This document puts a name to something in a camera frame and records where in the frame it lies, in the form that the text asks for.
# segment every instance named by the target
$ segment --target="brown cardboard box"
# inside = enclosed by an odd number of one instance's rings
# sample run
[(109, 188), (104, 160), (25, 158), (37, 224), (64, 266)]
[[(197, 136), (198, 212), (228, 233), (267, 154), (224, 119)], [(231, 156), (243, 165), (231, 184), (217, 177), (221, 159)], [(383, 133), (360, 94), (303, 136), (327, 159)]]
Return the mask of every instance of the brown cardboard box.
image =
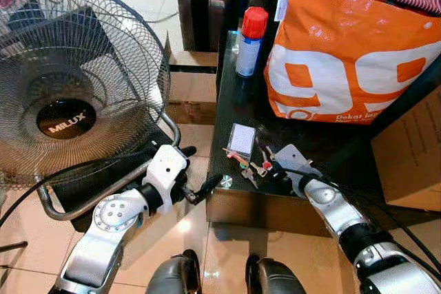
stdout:
[(441, 86), (372, 140), (389, 204), (441, 211)]

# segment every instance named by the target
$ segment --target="fan grille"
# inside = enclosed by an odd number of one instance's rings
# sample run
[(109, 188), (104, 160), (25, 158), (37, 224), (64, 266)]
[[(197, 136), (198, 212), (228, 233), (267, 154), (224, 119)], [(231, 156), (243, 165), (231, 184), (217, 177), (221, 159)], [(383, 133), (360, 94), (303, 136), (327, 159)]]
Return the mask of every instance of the fan grille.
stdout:
[[(145, 144), (170, 73), (138, 14), (117, 0), (0, 0), (0, 7), (0, 186), (33, 185)], [(93, 107), (93, 127), (70, 138), (46, 135), (38, 113), (66, 99)]]

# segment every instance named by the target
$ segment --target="spray can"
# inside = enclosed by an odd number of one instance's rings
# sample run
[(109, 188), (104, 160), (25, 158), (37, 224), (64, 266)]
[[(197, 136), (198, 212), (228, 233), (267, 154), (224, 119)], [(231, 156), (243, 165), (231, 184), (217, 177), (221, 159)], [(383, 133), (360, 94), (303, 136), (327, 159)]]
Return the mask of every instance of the spray can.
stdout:
[(251, 77), (267, 29), (268, 13), (261, 7), (250, 7), (245, 11), (239, 40), (239, 54), (236, 73), (241, 77)]

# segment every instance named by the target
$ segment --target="red spray can cap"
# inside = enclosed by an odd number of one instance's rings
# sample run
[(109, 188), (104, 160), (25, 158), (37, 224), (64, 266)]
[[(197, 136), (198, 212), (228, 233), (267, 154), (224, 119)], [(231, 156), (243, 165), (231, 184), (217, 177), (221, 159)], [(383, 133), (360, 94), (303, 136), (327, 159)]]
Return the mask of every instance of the red spray can cap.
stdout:
[(242, 34), (250, 39), (260, 39), (267, 29), (268, 13), (261, 7), (249, 7), (245, 11)]

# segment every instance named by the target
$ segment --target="orange shopping bag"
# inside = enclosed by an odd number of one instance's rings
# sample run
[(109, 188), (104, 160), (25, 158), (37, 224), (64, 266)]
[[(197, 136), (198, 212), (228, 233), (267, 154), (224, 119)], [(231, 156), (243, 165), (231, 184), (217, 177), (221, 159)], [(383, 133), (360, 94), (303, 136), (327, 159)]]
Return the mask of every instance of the orange shopping bag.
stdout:
[(283, 118), (369, 124), (440, 53), (440, 17), (378, 0), (288, 0), (265, 68), (269, 102)]

